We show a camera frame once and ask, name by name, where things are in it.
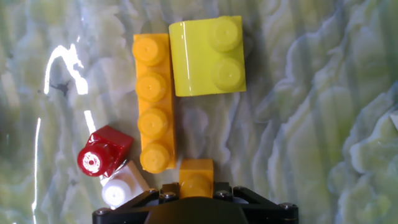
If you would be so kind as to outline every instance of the lego brick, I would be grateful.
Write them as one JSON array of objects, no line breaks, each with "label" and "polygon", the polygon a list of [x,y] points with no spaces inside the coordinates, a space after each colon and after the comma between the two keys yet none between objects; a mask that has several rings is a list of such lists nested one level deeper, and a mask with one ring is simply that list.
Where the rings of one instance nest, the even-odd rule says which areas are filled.
[{"label": "lego brick", "polygon": [[169,31],[177,96],[246,91],[241,16],[177,22]]},{"label": "lego brick", "polygon": [[79,152],[80,170],[92,177],[110,177],[123,163],[134,139],[110,126],[93,132],[86,146]]},{"label": "lego brick", "polygon": [[134,35],[142,168],[175,168],[174,89],[168,34]]},{"label": "lego brick", "polygon": [[180,198],[213,197],[214,168],[211,159],[184,159],[180,167]]},{"label": "lego brick", "polygon": [[149,190],[147,182],[133,161],[129,161],[110,178],[101,180],[101,184],[102,198],[112,209]]}]

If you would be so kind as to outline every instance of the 2x2 lego brick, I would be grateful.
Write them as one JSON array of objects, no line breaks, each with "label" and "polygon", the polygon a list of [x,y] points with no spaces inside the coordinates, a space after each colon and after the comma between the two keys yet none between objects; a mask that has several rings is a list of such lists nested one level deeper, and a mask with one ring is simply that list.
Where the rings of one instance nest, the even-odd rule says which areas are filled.
[{"label": "2x2 lego brick", "polygon": [[177,96],[246,91],[241,16],[170,25]]}]

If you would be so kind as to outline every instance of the marble surface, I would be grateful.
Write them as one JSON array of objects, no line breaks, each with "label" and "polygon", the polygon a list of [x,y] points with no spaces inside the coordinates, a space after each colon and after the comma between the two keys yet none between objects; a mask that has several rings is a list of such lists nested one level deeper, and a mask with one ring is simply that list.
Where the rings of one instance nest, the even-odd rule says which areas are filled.
[{"label": "marble surface", "polygon": [[[300,207],[301,223],[395,223],[396,0],[0,0],[0,223],[91,223],[76,156],[105,124],[139,158],[132,35],[241,15],[244,93],[177,98],[178,157]],[[141,171],[151,187],[178,170]]]}]

